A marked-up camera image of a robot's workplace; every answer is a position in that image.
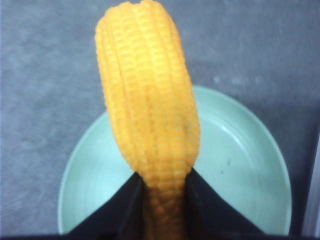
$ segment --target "light green plate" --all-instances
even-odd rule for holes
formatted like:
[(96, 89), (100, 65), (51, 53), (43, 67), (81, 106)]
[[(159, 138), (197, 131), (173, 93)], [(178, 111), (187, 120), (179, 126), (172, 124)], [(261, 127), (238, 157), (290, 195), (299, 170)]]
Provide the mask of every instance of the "light green plate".
[[(292, 200), (284, 158), (272, 135), (246, 107), (194, 86), (201, 127), (195, 169), (222, 198), (269, 234), (289, 232)], [(59, 195), (58, 227), (67, 233), (132, 175), (107, 114), (86, 131), (67, 164)]]

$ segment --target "table surface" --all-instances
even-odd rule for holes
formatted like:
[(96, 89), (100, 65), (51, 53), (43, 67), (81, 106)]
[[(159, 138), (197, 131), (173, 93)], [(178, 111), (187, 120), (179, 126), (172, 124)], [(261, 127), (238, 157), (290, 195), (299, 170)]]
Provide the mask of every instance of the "table surface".
[[(180, 32), (192, 83), (237, 99), (276, 139), (299, 234), (320, 126), (320, 1), (160, 2)], [(1, 1), (3, 236), (58, 231), (66, 163), (105, 110), (95, 26), (119, 3)]]

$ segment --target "plate rim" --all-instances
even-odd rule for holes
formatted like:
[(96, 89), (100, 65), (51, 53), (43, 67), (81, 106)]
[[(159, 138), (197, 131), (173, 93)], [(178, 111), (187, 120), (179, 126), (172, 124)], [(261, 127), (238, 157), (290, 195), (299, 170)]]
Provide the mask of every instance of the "plate rim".
[[(214, 90), (212, 88), (208, 87), (203, 87), (200, 85), (192, 85), (192, 91), (199, 91), (199, 92), (207, 92), (208, 94), (216, 95), (219, 96), (220, 98), (224, 99), (225, 101), (233, 104), (234, 106), (240, 108), (243, 110), (246, 114), (249, 115), (249, 117), (252, 118), (254, 122), (258, 124), (258, 126), (263, 130), (263, 132), (266, 134), (266, 137), (269, 139), (272, 147), (275, 150), (276, 155), (279, 158), (281, 170), (284, 175), (284, 183), (288, 187), (288, 193), (289, 193), (289, 202), (288, 202), (288, 209), (287, 209), (287, 222), (285, 223), (284, 226), (284, 233), (285, 235), (289, 234), (290, 231), (290, 226), (291, 226), (291, 220), (292, 220), (292, 190), (291, 190), (291, 182), (290, 182), (290, 177), (288, 173), (288, 168), (285, 162), (285, 159), (282, 155), (282, 152), (274, 139), (273, 135), (270, 133), (268, 128), (264, 125), (264, 123), (245, 105), (237, 101), (236, 99), (232, 98), (231, 96), (228, 96), (225, 93), (222, 93), (220, 91)], [(94, 120), (94, 122), (87, 128), (84, 132), (84, 134), (81, 136), (80, 140), (76, 143), (75, 148), (72, 150), (72, 153), (67, 161), (66, 167), (64, 169), (63, 175), (62, 175), (62, 180), (59, 188), (59, 195), (58, 195), (58, 207), (57, 207), (57, 225), (58, 225), (58, 232), (59, 234), (64, 234), (65, 231), (63, 229), (63, 216), (62, 216), (62, 209), (63, 209), (63, 198), (64, 198), (64, 192), (65, 192), (65, 187), (66, 187), (66, 180), (69, 175), (69, 171), (71, 169), (71, 166), (74, 162), (75, 156), (80, 150), (80, 146), (83, 144), (85, 139), (88, 137), (88, 135), (91, 134), (91, 132), (95, 129), (95, 127), (101, 122), (101, 120), (105, 117), (107, 113), (104, 112), (102, 113), (98, 118)]]

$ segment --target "plate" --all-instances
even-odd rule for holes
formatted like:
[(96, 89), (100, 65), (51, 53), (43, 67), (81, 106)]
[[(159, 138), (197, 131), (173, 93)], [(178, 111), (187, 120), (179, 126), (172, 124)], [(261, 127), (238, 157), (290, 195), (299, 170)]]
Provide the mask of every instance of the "plate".
[[(292, 199), (281, 151), (263, 123), (236, 100), (193, 86), (200, 128), (195, 169), (231, 206), (268, 234), (288, 234)], [(107, 113), (85, 132), (64, 172), (59, 232), (67, 233), (109, 200), (133, 174)]]

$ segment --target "corn cob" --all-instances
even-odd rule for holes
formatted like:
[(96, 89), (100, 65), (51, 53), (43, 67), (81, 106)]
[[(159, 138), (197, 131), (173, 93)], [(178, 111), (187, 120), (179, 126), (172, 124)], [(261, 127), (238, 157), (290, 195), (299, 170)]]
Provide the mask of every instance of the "corn cob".
[(176, 26), (156, 1), (124, 2), (100, 19), (95, 43), (113, 135), (145, 182), (144, 239), (186, 239), (184, 186), (200, 127)]

